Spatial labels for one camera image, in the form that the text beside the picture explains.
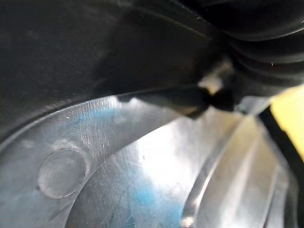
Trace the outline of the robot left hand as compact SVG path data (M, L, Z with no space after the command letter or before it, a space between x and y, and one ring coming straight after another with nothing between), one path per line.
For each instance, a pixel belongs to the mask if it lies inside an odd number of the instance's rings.
M116 91L137 93L179 85L185 104L259 114L287 89L304 83L301 0L158 0L155 13L204 36L187 78L127 72Z

